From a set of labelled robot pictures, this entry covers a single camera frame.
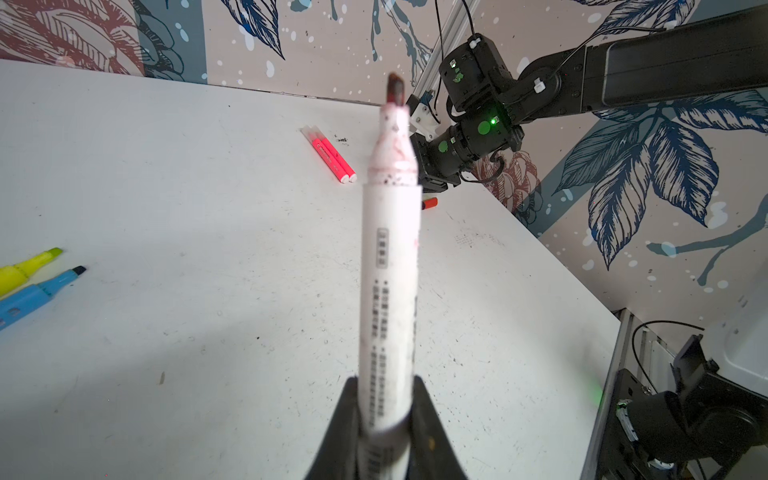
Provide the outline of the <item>pink highlighter pen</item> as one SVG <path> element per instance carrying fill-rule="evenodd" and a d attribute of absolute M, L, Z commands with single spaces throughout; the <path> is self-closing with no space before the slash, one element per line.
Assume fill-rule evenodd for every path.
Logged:
<path fill-rule="evenodd" d="M 356 174 L 356 172 L 352 169 L 352 167 L 348 164 L 348 162 L 343 158 L 343 156 L 340 154 L 340 152 L 333 146 L 333 144 L 325 136 L 325 134 L 322 133 L 321 130 L 317 126 L 311 126 L 310 130 L 314 134 L 314 136 L 320 141 L 320 143 L 323 145 L 323 148 L 325 149 L 325 151 L 338 164 L 338 166 L 344 171 L 344 173 L 346 174 L 348 182 L 349 183 L 356 182 L 357 181 L 357 174 Z"/>
<path fill-rule="evenodd" d="M 320 156 L 320 158 L 323 160 L 325 165 L 333 173 L 335 178 L 342 184 L 348 183 L 349 175 L 346 173 L 343 167 L 338 163 L 335 157 L 330 153 L 330 151 L 326 148 L 325 144 L 320 139 L 320 137 L 308 126 L 302 127 L 300 131 L 302 135 L 312 145 L 313 149 Z"/>

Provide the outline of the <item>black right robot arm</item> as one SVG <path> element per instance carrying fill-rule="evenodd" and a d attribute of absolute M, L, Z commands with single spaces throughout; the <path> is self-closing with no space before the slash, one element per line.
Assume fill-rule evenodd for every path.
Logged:
<path fill-rule="evenodd" d="M 754 6 L 685 23 L 687 1 L 623 1 L 579 46 L 539 58 L 520 74 L 475 33 L 439 67 L 451 126 L 413 134 L 429 193 L 462 183 L 482 157 L 519 150 L 539 118 L 669 102 L 695 128 L 765 131 L 767 110 L 749 96 L 767 84 L 767 9 Z"/>

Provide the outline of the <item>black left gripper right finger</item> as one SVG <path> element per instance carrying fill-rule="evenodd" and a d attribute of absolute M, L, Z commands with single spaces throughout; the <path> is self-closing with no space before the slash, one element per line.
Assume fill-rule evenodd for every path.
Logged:
<path fill-rule="evenodd" d="M 467 475 L 456 457 L 420 376 L 414 377 L 413 387 L 409 478 L 411 480 L 466 480 Z"/>

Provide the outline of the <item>white marker pen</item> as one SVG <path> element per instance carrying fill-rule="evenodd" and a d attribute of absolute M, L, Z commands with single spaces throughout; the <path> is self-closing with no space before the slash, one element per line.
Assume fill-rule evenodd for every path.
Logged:
<path fill-rule="evenodd" d="M 405 86 L 390 74 L 363 186 L 357 468 L 403 479 L 410 456 L 422 187 Z"/>

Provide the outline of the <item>red pen cap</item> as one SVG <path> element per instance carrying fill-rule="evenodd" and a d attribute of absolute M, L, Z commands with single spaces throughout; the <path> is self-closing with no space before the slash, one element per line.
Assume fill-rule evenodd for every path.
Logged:
<path fill-rule="evenodd" d="M 429 198 L 425 199 L 421 202 L 421 209 L 422 210 L 429 210 L 432 208 L 435 208 L 438 205 L 438 199 L 437 198 Z"/>

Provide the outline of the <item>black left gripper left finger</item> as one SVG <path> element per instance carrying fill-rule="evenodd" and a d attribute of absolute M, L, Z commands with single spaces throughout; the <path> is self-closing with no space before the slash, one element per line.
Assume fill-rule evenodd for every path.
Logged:
<path fill-rule="evenodd" d="M 360 434 L 358 378 L 346 380 L 306 480 L 355 480 Z"/>

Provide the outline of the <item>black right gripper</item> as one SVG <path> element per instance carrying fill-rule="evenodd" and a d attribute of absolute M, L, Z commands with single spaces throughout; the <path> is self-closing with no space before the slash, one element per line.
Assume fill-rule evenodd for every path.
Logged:
<path fill-rule="evenodd" d="M 423 192 L 437 194 L 449 185 L 461 183 L 460 173 L 468 171 L 480 156 L 470 149 L 467 137 L 458 124 L 451 125 L 444 133 L 428 140 L 420 133 L 413 133 L 410 141 L 418 163 L 419 184 Z"/>

